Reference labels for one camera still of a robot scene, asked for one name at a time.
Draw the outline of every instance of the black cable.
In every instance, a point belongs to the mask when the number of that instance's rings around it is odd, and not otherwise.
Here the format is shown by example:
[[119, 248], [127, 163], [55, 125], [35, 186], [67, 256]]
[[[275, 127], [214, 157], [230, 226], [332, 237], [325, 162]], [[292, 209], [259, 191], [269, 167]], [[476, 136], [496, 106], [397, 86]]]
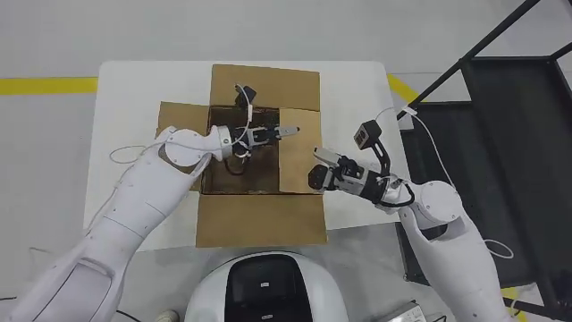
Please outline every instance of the black cable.
[[378, 203], [381, 205], [382, 207], [386, 207], [386, 208], [403, 208], [406, 207], [408, 205], [413, 204], [413, 202], [415, 201], [415, 194], [413, 193], [413, 191], [411, 190], [411, 188], [409, 187], [409, 184], [407, 184], [406, 182], [403, 183], [403, 185], [405, 185], [405, 188], [408, 190], [409, 196], [411, 198], [409, 198], [408, 201], [406, 201], [405, 203], [399, 203], [399, 204], [390, 204], [390, 203], [386, 203], [383, 200], [380, 200]]
[[247, 171], [248, 163], [250, 162], [250, 157], [246, 157], [244, 162], [242, 162], [242, 170], [240, 170], [240, 171], [231, 170], [231, 168], [229, 167], [228, 159], [224, 159], [223, 161], [224, 161], [224, 168], [226, 169], [226, 171], [230, 175], [240, 176], [240, 175], [243, 175]]
[[141, 322], [140, 320], [134, 318], [132, 315], [130, 315], [129, 313], [123, 312], [122, 310], [118, 309], [115, 312], [119, 313], [120, 315], [124, 315], [127, 318], [131, 318], [132, 320], [134, 320], [135, 322]]

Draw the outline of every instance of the black shelf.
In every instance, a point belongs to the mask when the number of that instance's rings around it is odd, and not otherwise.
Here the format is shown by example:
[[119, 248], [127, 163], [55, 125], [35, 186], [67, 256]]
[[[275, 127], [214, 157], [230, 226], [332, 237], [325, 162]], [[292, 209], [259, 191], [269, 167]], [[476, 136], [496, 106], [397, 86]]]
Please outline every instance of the black shelf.
[[[507, 244], [515, 254], [513, 259], [493, 257], [500, 285], [504, 288], [532, 283], [534, 272], [512, 221], [496, 161], [485, 148], [471, 103], [421, 104], [417, 107], [417, 116], [431, 131], [443, 163], [463, 200], [463, 207], [481, 235]], [[447, 177], [429, 137], [417, 121], [414, 125], [414, 130], [401, 133], [411, 179], [413, 182], [446, 182]], [[406, 261], [407, 279], [428, 285], [400, 225], [398, 236]]]
[[[514, 250], [513, 260], [495, 259], [501, 285], [538, 284], [544, 306], [517, 308], [572, 321], [572, 93], [558, 64], [572, 43], [552, 55], [476, 57], [540, 1], [525, 0], [408, 106], [431, 130], [482, 236]], [[422, 103], [459, 70], [471, 102]], [[446, 181], [425, 135], [416, 122], [402, 132], [411, 177]], [[398, 233], [406, 278], [426, 284]]]

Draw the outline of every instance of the black metal frame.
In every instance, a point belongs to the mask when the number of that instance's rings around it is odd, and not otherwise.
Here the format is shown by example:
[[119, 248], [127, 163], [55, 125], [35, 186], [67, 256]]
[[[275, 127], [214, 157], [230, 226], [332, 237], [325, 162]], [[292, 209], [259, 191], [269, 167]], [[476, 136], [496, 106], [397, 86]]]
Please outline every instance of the black metal frame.
[[[485, 36], [481, 41], [479, 41], [473, 48], [467, 51], [463, 57], [461, 57], [456, 63], [454, 63], [449, 70], [447, 70], [443, 75], [441, 75], [434, 83], [432, 83], [427, 89], [419, 94], [413, 101], [411, 101], [408, 106], [411, 108], [417, 107], [427, 98], [427, 96], [431, 95], [433, 91], [435, 91], [439, 86], [441, 86], [446, 80], [448, 80], [455, 72], [459, 71], [464, 63], [473, 59], [477, 56], [481, 51], [484, 50], [485, 47], [488, 47], [496, 38], [498, 38], [506, 29], [508, 29], [512, 24], [517, 22], [524, 14], [528, 13], [530, 9], [532, 9], [535, 5], [537, 5], [541, 0], [525, 0], [514, 12], [509, 14], [507, 18], [500, 22], [499, 25], [496, 26], [487, 36]], [[572, 42], [565, 45], [560, 50], [556, 51], [554, 54], [546, 56], [548, 60], [557, 60], [563, 55], [572, 51]], [[401, 111], [397, 118], [398, 120], [405, 115], [404, 111]]]
[[[425, 89], [417, 98], [415, 98], [412, 102], [408, 104], [409, 107], [416, 109], [417, 106], [427, 98], [431, 93], [433, 93], [436, 89], [438, 89], [446, 80], [448, 80], [454, 73], [459, 70], [463, 70], [467, 68], [466, 64], [474, 61], [476, 56], [483, 51], [488, 45], [490, 45], [498, 36], [500, 36], [506, 29], [508, 29], [512, 24], [514, 24], [518, 19], [520, 19], [524, 14], [526, 14], [530, 9], [532, 9], [535, 5], [537, 5], [541, 0], [525, 0], [513, 13], [507, 16], [499, 25], [497, 25], [488, 35], [486, 35], [481, 41], [479, 41], [474, 47], [472, 47], [468, 52], [463, 55], [456, 63], [454, 63], [449, 70], [447, 70], [444, 74], [442, 74], [435, 82], [433, 82], [427, 89]], [[535, 60], [539, 61], [542, 60], [548, 63], [555, 63], [556, 60], [561, 58], [563, 55], [572, 51], [572, 42], [566, 44], [561, 49], [557, 50], [551, 55], [545, 56], [535, 56], [535, 57], [519, 57], [519, 60]], [[497, 60], [514, 60], [515, 57], [510, 58], [503, 58], [498, 57]], [[406, 113], [401, 111], [398, 114], [398, 119], [402, 118]], [[550, 289], [545, 288], [548, 281], [546, 274], [543, 273], [541, 267], [536, 266], [536, 270], [538, 273], [538, 280], [537, 283], [539, 284], [542, 290], [547, 291]], [[528, 313], [533, 313], [535, 315], [552, 318], [552, 319], [560, 319], [565, 321], [572, 321], [572, 316], [570, 315], [569, 311], [565, 311], [559, 307], [559, 304], [556, 302], [551, 293], [549, 293], [550, 298], [549, 301], [546, 301], [546, 306], [538, 306], [531, 303], [526, 303], [522, 301], [517, 301], [515, 303], [515, 309], [522, 310]], [[511, 299], [504, 299], [506, 306], [510, 306], [512, 300]]]

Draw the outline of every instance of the box flap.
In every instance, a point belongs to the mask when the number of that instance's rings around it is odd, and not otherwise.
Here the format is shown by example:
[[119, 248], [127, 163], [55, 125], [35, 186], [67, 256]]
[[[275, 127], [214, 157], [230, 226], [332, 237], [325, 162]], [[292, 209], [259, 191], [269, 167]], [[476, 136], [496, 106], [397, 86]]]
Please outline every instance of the box flap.
[[320, 113], [292, 108], [280, 109], [280, 126], [298, 126], [300, 131], [278, 142], [280, 191], [315, 193], [307, 185], [307, 174], [317, 161], [314, 148], [322, 146]]
[[327, 243], [320, 195], [202, 195], [197, 247]]
[[319, 72], [214, 64], [211, 106], [233, 106], [236, 82], [257, 92], [255, 106], [320, 110]]
[[[208, 106], [161, 102], [155, 136], [158, 136], [159, 133], [169, 126], [174, 126], [179, 130], [186, 128], [206, 136], [207, 121]], [[200, 191], [200, 183], [201, 179], [199, 178], [190, 189], [192, 191]]]

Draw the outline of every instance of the white table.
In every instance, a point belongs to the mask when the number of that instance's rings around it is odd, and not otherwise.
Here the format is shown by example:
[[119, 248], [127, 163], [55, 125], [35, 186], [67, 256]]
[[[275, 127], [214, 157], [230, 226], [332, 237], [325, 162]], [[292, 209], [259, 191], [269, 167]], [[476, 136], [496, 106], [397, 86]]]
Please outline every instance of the white table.
[[[359, 125], [392, 107], [385, 69], [374, 62], [109, 62], [101, 66], [91, 138], [86, 226], [109, 197], [126, 168], [109, 160], [112, 150], [147, 145], [155, 137], [161, 101], [208, 105], [213, 64], [242, 64], [320, 72], [322, 140], [330, 148], [359, 162], [379, 167], [370, 150], [360, 151], [353, 136]], [[400, 131], [392, 110], [378, 118], [382, 142], [391, 156], [391, 170], [408, 178]], [[124, 151], [116, 158], [135, 157]], [[198, 193], [191, 192], [143, 242], [140, 250], [195, 244]], [[363, 199], [339, 191], [324, 194], [328, 230], [395, 222]]]

